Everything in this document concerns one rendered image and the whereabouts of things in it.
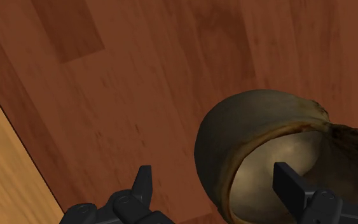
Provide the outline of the beige ceramic bowl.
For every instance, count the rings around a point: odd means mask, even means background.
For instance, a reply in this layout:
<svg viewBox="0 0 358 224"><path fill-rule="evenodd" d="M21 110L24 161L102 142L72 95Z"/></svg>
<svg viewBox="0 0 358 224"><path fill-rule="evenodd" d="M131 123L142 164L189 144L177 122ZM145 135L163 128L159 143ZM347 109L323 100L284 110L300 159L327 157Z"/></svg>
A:
<svg viewBox="0 0 358 224"><path fill-rule="evenodd" d="M318 103L277 90L221 101L202 120L195 165L228 224L294 224L272 188L285 162L307 183L358 202L358 129L334 124Z"/></svg>

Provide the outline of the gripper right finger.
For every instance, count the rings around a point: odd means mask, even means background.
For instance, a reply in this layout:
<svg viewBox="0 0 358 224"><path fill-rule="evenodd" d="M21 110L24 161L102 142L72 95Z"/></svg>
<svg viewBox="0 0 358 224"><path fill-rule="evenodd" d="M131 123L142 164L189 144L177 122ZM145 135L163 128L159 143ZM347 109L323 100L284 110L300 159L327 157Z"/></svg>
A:
<svg viewBox="0 0 358 224"><path fill-rule="evenodd" d="M358 224L358 203L306 183L285 162L274 163L272 188L296 224Z"/></svg>

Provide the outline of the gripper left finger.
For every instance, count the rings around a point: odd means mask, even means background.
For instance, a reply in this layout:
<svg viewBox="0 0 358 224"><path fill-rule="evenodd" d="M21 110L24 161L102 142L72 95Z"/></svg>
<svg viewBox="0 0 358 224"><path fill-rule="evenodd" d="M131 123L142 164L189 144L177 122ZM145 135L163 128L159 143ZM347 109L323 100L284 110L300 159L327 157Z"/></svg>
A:
<svg viewBox="0 0 358 224"><path fill-rule="evenodd" d="M151 211L153 194L150 165L142 165L131 189L113 193L105 206L92 203L70 207L59 224L175 224L160 211Z"/></svg>

